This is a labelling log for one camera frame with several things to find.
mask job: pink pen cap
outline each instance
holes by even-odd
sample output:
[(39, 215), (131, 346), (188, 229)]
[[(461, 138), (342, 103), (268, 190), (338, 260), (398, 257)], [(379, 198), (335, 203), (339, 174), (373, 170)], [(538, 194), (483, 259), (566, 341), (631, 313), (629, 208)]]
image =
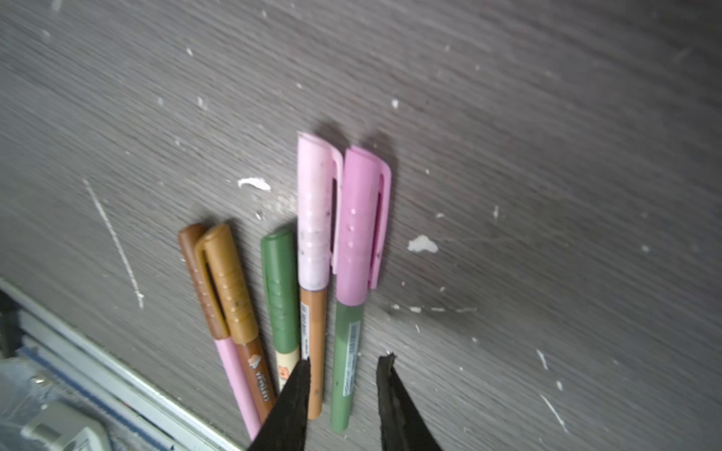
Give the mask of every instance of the pink pen cap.
[(366, 149), (348, 149), (334, 273), (336, 298), (349, 307), (378, 283), (390, 197), (391, 168)]
[[(310, 292), (329, 285), (339, 238), (344, 158), (336, 147), (309, 133), (298, 134), (298, 284)], [(336, 232), (331, 233), (331, 203), (336, 179)]]

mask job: pen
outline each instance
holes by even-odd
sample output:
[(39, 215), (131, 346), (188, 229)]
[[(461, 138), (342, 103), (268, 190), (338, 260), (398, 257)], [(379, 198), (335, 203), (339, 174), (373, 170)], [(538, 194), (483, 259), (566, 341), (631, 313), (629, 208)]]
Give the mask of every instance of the pen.
[(206, 286), (214, 284), (228, 331), (236, 344), (245, 380), (261, 424), (273, 408), (275, 396), (258, 337), (258, 323), (245, 286), (243, 269), (228, 224), (213, 227), (196, 243), (196, 259)]
[[(326, 355), (326, 287), (329, 285), (331, 238), (338, 240), (344, 159), (317, 136), (298, 134), (298, 283), (301, 286), (301, 357), (311, 360), (308, 418), (321, 414)], [(336, 233), (331, 232), (331, 205), (336, 178)], [(337, 246), (334, 244), (334, 262)]]
[(391, 169), (360, 147), (346, 151), (336, 273), (336, 339), (331, 428), (349, 426), (363, 305), (376, 288), (386, 238)]
[(196, 287), (196, 293), (198, 294), (198, 299), (201, 301), (201, 308), (206, 317), (208, 329), (210, 329), (211, 335), (216, 342), (218, 354), (223, 363), (223, 368), (226, 371), (228, 382), (233, 390), (235, 401), (238, 403), (245, 428), (248, 430), (248, 435), (251, 437), (251, 440), (253, 440), (261, 429), (261, 420), (258, 418), (256, 404), (253, 402), (251, 390), (245, 381), (243, 368), (238, 358), (238, 351), (228, 332), (228, 326), (226, 325), (225, 318), (223, 318), (221, 308), (215, 296), (212, 294), (211, 287), (203, 280), (201, 266), (196, 260), (196, 255), (193, 251), (196, 243), (201, 239), (205, 231), (206, 227), (204, 227), (203, 224), (193, 224), (181, 230), (180, 233), (178, 233), (180, 251), (186, 259), (188, 272), (191, 274), (193, 285)]
[(298, 363), (298, 281), (293, 231), (286, 227), (261, 240), (266, 298), (276, 348), (278, 391), (283, 390)]

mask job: white debris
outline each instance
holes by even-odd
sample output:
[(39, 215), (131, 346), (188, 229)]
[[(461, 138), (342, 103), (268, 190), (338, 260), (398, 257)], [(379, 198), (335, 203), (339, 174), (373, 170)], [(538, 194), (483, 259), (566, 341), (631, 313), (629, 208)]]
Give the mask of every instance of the white debris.
[(249, 178), (242, 178), (238, 181), (238, 187), (242, 188), (244, 185), (251, 185), (254, 188), (257, 188), (262, 191), (270, 191), (271, 186), (262, 178), (259, 177), (249, 177)]
[(436, 252), (439, 251), (439, 247), (436, 245), (436, 243), (432, 240), (429, 240), (429, 237), (427, 237), (426, 235), (419, 235), (418, 237), (409, 241), (409, 247), (407, 249), (416, 253), (426, 250), (428, 252), (431, 252), (432, 254), (436, 254)]

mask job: green pen barrel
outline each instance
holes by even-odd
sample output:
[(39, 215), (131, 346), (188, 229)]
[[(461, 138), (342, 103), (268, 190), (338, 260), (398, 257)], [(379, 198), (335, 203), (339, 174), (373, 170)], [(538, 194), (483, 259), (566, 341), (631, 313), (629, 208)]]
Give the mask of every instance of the green pen barrel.
[(349, 426), (354, 397), (356, 361), (361, 342), (363, 304), (348, 307), (336, 303), (334, 344), (334, 389), (331, 397), (331, 429), (341, 434)]

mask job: metal edge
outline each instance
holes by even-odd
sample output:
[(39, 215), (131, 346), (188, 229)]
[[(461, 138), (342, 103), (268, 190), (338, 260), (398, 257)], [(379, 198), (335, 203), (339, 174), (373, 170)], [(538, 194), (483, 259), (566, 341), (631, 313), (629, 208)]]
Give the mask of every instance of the metal edge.
[(187, 411), (183, 406), (176, 403), (170, 396), (156, 388), (151, 382), (138, 375), (130, 367), (110, 355), (107, 351), (88, 339), (88, 337), (72, 328), (57, 315), (42, 306), (39, 302), (25, 294), (21, 289), (3, 277), (0, 277), (0, 289), (17, 302), (23, 309), (27, 310), (27, 312), (41, 320), (57, 334), (64, 337), (68, 342), (83, 350), (83, 352), (91, 356), (98, 364), (103, 365), (109, 370), (109, 373), (122, 379), (139, 394), (145, 395), (149, 400), (157, 404), (170, 416), (176, 417), (185, 429), (195, 432), (200, 437), (205, 437), (209, 444), (213, 444), (215, 446), (215, 449), (243, 451), (243, 448), (239, 447), (231, 439), (212, 428), (205, 421), (193, 415), (190, 411)]

